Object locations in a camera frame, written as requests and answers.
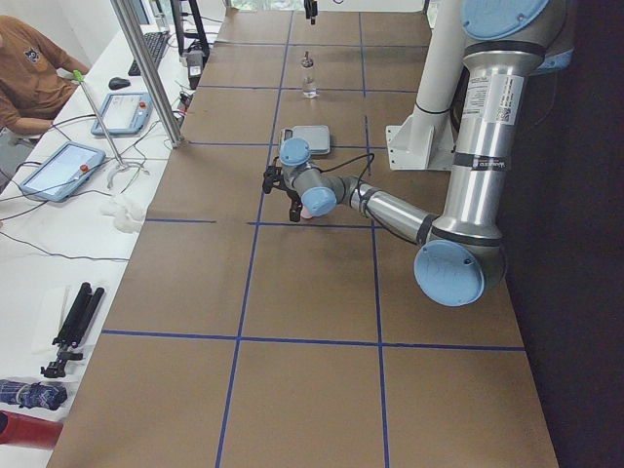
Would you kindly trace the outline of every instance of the white wall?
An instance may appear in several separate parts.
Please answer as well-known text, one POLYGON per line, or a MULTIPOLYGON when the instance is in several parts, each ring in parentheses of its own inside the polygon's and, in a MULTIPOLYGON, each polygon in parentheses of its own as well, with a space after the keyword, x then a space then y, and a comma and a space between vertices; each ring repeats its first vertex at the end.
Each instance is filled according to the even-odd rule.
POLYGON ((119 30, 109 0, 2 0, 0 14, 27 22, 86 64, 119 30))
POLYGON ((421 12, 424 0, 318 0, 322 12, 421 12))
MULTIPOLYGON (((148 0, 143 0, 151 16, 148 0)), ((325 11, 420 11, 424 0, 319 0, 325 11)), ((222 20, 222 0, 197 0, 203 17, 222 20)), ((91 65, 119 31, 119 21, 110 0, 1 0, 0 15, 10 15, 50 37, 67 52, 91 65)))

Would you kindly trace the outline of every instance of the pink object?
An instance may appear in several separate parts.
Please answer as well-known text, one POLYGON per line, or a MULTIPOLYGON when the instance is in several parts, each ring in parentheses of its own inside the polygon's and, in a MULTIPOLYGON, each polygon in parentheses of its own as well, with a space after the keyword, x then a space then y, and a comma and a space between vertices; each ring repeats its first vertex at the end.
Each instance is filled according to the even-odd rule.
POLYGON ((305 208, 305 206, 303 206, 303 208, 301 209, 301 217, 303 219, 311 219, 314 216, 310 212, 308 212, 308 209, 305 208))

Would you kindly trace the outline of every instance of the person's arm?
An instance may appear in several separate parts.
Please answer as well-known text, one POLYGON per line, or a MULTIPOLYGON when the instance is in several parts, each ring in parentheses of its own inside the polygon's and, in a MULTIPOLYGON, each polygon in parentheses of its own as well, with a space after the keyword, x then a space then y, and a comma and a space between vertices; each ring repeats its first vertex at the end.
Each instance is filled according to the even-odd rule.
POLYGON ((78 70, 79 72, 81 72, 83 75, 86 75, 87 73, 89 73, 89 67, 87 65, 85 65, 82 61, 74 58, 74 57, 69 57, 62 65, 61 68, 63 70, 67 70, 70 73, 73 73, 74 70, 78 70))
POLYGON ((19 117, 18 120, 7 128, 18 135, 41 135, 52 127, 52 120, 32 119, 29 117, 19 117))

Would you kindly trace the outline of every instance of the white desk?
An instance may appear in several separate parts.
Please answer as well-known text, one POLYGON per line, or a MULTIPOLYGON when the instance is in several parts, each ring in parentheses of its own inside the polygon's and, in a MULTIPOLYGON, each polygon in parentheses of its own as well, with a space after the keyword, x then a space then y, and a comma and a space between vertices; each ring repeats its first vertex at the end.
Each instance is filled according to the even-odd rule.
MULTIPOLYGON (((105 96, 110 93, 107 87, 110 78, 127 77, 132 60, 130 49, 120 31, 86 76, 86 83, 95 102, 103 102, 105 96)), ((169 48, 166 51, 159 66, 159 73, 169 102, 173 104, 182 89, 181 86, 188 86, 186 69, 179 64, 175 48, 169 48)), ((131 87, 120 92, 146 91, 141 77, 130 77, 130 81, 131 87)), ((83 91, 78 89, 63 108, 56 122, 92 113, 83 91)), ((159 116, 154 109, 149 122, 139 136, 116 138, 119 151, 122 152, 131 146, 158 120, 159 116)), ((80 120, 62 125, 61 129, 73 141, 101 148, 108 157, 112 156, 107 141, 91 135, 93 122, 93 118, 80 120)), ((65 142, 66 138, 61 133, 55 130, 47 132, 29 155, 28 161, 45 161, 65 142)), ((154 196, 171 151, 162 124, 156 124, 149 135, 138 144, 138 147, 147 156, 144 167, 149 171, 149 175, 140 173, 124 195, 141 208, 146 209, 154 196)), ((142 161, 143 157, 134 149, 130 149, 124 154, 124 159, 142 161)), ((116 166, 115 161, 103 166, 78 192, 99 190, 113 195, 119 193, 136 175, 137 170, 130 169, 118 173, 113 178, 112 190, 109 190, 106 187, 107 176, 110 171, 115 170, 116 166)), ((33 170, 26 167, 20 169, 14 180, 22 181, 33 170)), ((19 195, 19 190, 12 183, 0 195, 0 218, 25 212, 38 205, 38 202, 25 198, 3 201, 19 195)), ((138 234, 125 234, 113 226, 113 218, 100 211, 108 203, 110 203, 110 197, 99 193, 87 193, 60 204, 48 203, 29 214, 6 220, 0 230, 53 253, 129 258, 138 234)), ((51 257, 37 252, 32 247, 0 236, 0 307, 3 319, 2 328, 0 328, 0 354, 2 355, 0 378, 18 381, 45 380, 40 375, 39 369, 56 359, 58 348, 51 345, 55 335, 51 334, 46 338, 36 340, 35 343, 33 340, 35 340, 35 330, 38 326, 53 325, 55 320, 60 320, 59 310, 42 309, 42 301, 50 297, 51 292, 67 291, 64 308, 66 314, 83 282, 90 282, 93 289, 105 288, 104 297, 92 326, 83 340, 85 345, 82 349, 86 355, 85 359, 68 363, 67 377, 56 379, 65 384, 69 394, 63 406, 56 411, 50 411, 19 409, 17 406, 0 404, 2 410, 21 412, 49 420, 63 420, 68 415, 125 268, 125 261, 68 260, 51 257)), ((0 467, 43 467, 46 466, 51 453, 50 450, 0 446, 0 467)))

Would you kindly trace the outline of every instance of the computer mouse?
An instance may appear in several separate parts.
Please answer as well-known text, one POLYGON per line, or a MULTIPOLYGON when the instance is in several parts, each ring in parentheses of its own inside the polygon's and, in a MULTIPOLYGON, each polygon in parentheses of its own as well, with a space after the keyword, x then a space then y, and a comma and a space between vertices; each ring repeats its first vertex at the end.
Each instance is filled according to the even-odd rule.
POLYGON ((121 90, 122 88, 126 88, 128 86, 130 86, 130 80, 127 80, 126 78, 121 78, 119 76, 111 78, 108 82, 108 88, 113 91, 121 90))

